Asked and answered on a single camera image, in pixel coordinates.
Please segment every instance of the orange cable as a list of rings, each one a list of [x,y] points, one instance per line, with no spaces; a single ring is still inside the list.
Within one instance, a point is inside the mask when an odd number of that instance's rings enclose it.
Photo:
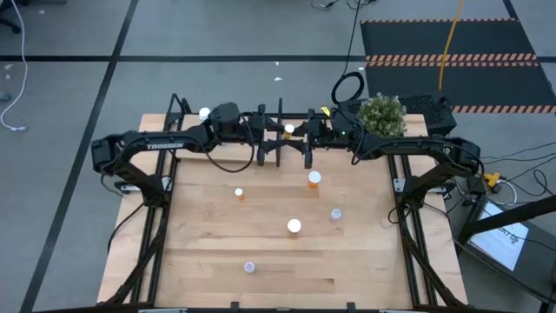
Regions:
[[[446,62],[446,55],[448,49],[450,48],[450,43],[452,42],[453,31],[455,30],[455,24],[458,23],[460,19],[461,9],[463,8],[463,3],[465,0],[460,0],[460,6],[458,7],[458,12],[455,14],[455,19],[452,22],[452,29],[450,29],[450,35],[448,35],[448,41],[446,42],[446,47],[444,48],[444,55],[442,55],[442,64],[440,65],[440,78],[438,80],[438,90],[442,91],[442,78],[444,78],[444,63]]]

